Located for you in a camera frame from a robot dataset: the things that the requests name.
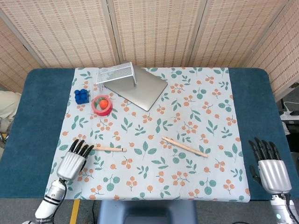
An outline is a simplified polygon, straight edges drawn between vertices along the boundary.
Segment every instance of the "wire mesh cage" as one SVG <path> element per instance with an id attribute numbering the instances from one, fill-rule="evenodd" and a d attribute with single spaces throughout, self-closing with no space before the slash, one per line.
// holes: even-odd
<path id="1" fill-rule="evenodd" d="M 101 91 L 103 90 L 103 83 L 129 76 L 133 77 L 134 86 L 137 85 L 134 68 L 131 62 L 109 68 L 100 68 L 97 75 L 97 85 Z"/>

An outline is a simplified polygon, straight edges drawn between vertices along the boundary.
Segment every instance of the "woven room divider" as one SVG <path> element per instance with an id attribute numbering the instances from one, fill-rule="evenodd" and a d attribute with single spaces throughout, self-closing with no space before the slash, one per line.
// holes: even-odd
<path id="1" fill-rule="evenodd" d="M 299 81 L 299 1 L 293 0 L 246 67 L 265 69 L 276 100 Z"/>
<path id="2" fill-rule="evenodd" d="M 0 84 L 21 93 L 28 72 L 39 67 L 37 61 L 0 19 Z"/>
<path id="3" fill-rule="evenodd" d="M 262 59 L 263 49 L 256 46 L 271 24 L 278 29 L 286 26 L 278 24 L 277 15 L 287 2 L 0 0 L 0 8 L 46 67 L 109 67 L 128 60 L 143 67 L 263 68 L 275 51 Z M 288 42 L 288 37 L 281 42 Z M 266 70 L 277 92 L 292 78 L 269 66 Z"/>

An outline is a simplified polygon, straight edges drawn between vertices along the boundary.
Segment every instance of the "orange ball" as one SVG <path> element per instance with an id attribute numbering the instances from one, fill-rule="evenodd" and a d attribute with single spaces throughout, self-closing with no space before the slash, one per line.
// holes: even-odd
<path id="1" fill-rule="evenodd" d="M 101 100 L 100 101 L 100 108 L 102 110 L 105 110 L 107 107 L 108 107 L 108 100 L 106 100 L 106 99 Z"/>

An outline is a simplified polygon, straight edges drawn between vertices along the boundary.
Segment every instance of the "power strip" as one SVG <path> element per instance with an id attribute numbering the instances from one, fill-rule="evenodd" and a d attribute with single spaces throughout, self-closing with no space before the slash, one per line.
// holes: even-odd
<path id="1" fill-rule="evenodd" d="M 299 116 L 290 115 L 292 111 L 285 111 L 282 115 L 280 115 L 280 119 L 286 124 L 299 124 Z"/>

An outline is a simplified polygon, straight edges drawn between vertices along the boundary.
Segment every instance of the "yellow floor stripe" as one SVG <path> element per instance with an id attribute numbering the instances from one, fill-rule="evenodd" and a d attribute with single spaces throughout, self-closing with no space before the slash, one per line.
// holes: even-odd
<path id="1" fill-rule="evenodd" d="M 70 224 L 76 224 L 78 211 L 79 211 L 79 205 L 80 205 L 80 200 L 79 199 L 74 200 L 73 210 L 71 212 Z"/>

